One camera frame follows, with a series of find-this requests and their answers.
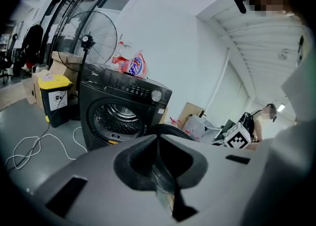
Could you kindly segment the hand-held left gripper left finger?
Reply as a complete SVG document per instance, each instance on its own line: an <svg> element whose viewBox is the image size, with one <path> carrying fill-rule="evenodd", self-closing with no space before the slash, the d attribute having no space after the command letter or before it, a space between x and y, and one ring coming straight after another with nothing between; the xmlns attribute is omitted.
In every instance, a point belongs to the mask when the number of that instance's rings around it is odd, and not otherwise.
<svg viewBox="0 0 316 226"><path fill-rule="evenodd" d="M152 180L153 165L158 154L156 135L136 139L121 151L114 160L114 171L118 178L129 188L138 191L155 191L156 184Z"/></svg>

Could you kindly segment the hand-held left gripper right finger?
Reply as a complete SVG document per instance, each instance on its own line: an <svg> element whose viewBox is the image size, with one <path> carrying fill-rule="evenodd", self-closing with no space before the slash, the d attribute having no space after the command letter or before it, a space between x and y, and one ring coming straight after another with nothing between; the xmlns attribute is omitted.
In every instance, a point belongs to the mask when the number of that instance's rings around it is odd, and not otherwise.
<svg viewBox="0 0 316 226"><path fill-rule="evenodd" d="M208 169L207 160L200 152L165 135L159 137L159 159L166 177L162 188L174 195L172 216L181 222L198 212L186 204L181 190L193 188L201 181Z"/></svg>

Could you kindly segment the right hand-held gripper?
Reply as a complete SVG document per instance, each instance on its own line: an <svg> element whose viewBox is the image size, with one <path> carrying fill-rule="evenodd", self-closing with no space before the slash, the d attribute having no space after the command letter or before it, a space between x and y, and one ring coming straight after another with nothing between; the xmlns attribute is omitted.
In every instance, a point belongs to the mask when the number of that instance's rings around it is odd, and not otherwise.
<svg viewBox="0 0 316 226"><path fill-rule="evenodd" d="M212 144L219 144L235 149L245 149L250 143L251 138L249 132L240 122L238 122L227 131L224 139L214 141Z"/></svg>

